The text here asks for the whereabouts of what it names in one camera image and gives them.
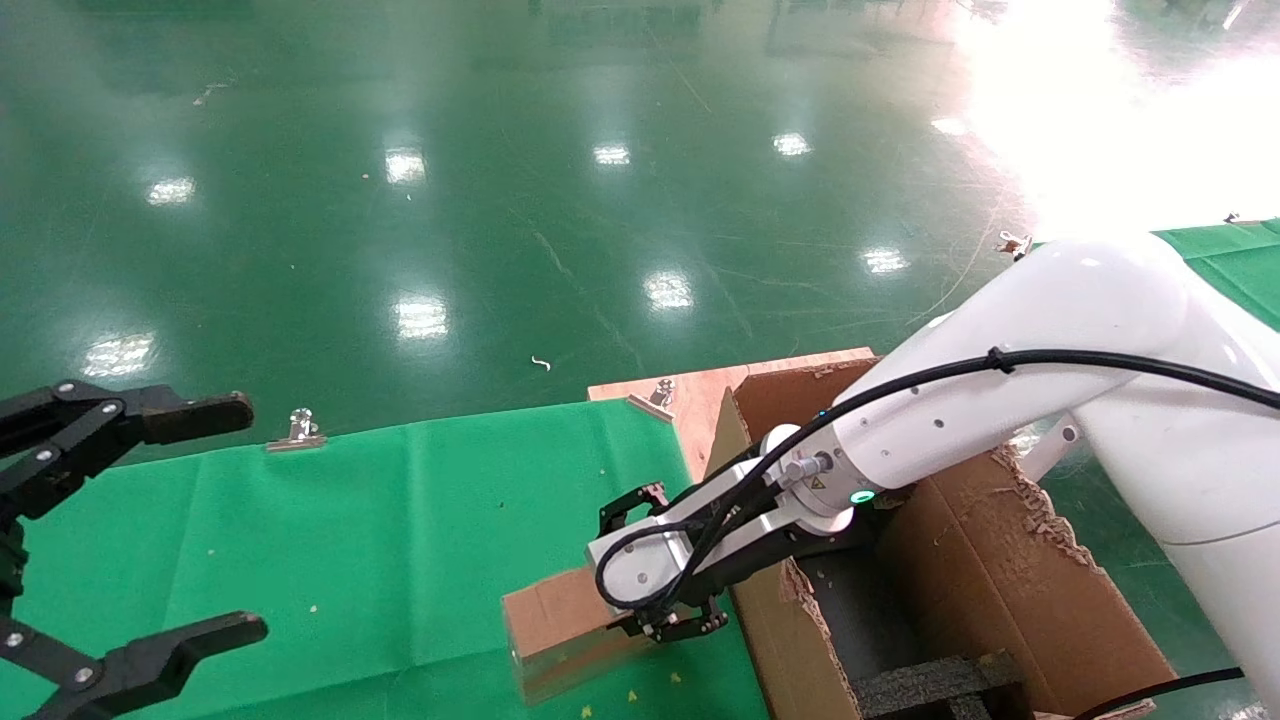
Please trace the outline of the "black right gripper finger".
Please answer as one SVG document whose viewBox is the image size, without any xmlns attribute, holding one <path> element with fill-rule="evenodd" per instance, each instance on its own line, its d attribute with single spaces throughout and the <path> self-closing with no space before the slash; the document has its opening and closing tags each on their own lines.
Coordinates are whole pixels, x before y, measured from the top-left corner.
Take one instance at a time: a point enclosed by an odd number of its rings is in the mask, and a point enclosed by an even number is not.
<svg viewBox="0 0 1280 720">
<path fill-rule="evenodd" d="M 631 521 L 631 511 L 646 507 L 640 520 Z M 630 537 L 637 532 L 636 524 L 644 518 L 655 518 L 669 510 L 671 502 L 662 483 L 640 486 L 622 493 L 600 507 L 598 514 L 598 539 L 604 539 L 618 534 L 620 538 Z"/>
<path fill-rule="evenodd" d="M 704 637 L 730 624 L 730 615 L 719 607 L 718 598 L 689 606 L 677 602 L 666 611 L 628 610 L 605 625 L 622 630 L 627 637 L 646 637 L 654 643 L 675 643 Z"/>
</svg>

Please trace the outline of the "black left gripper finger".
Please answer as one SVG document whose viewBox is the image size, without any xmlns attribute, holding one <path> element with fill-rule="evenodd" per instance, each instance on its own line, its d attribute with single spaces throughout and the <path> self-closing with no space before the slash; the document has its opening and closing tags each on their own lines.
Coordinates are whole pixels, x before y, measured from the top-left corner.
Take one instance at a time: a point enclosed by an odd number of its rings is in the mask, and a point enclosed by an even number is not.
<svg viewBox="0 0 1280 720">
<path fill-rule="evenodd" d="M 268 637 L 264 618 L 229 612 L 136 638 L 92 657 L 4 616 L 3 660 L 56 685 L 29 719 L 115 719 L 178 697 L 205 659 Z"/>
<path fill-rule="evenodd" d="M 174 445 L 246 430 L 241 392 L 182 398 L 169 386 L 105 389 L 63 380 L 3 400 L 3 520 L 37 520 L 138 445 Z"/>
</svg>

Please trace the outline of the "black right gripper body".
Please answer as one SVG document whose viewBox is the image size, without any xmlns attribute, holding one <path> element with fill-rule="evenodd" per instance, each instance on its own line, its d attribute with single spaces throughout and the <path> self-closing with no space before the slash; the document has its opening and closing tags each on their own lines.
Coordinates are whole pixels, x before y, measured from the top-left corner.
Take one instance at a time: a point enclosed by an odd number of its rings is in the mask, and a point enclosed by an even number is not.
<svg viewBox="0 0 1280 720">
<path fill-rule="evenodd" d="M 869 503 L 856 506 L 847 527 L 832 536 L 819 536 L 797 523 L 768 530 L 749 539 L 739 550 L 724 538 L 700 566 L 700 601 L 719 596 L 726 588 L 746 580 L 756 571 L 771 568 L 787 557 L 809 557 L 855 547 L 870 547 L 883 529 L 883 512 Z"/>
</svg>

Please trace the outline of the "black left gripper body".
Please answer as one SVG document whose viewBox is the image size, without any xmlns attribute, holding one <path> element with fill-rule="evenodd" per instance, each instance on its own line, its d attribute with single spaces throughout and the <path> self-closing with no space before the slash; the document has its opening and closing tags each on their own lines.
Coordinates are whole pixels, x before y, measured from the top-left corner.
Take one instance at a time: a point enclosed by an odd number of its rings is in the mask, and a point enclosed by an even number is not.
<svg viewBox="0 0 1280 720">
<path fill-rule="evenodd" d="M 0 541 L 1 615 L 12 616 L 17 598 L 26 592 L 24 574 L 29 561 L 26 529 L 17 518 L 3 518 Z"/>
</svg>

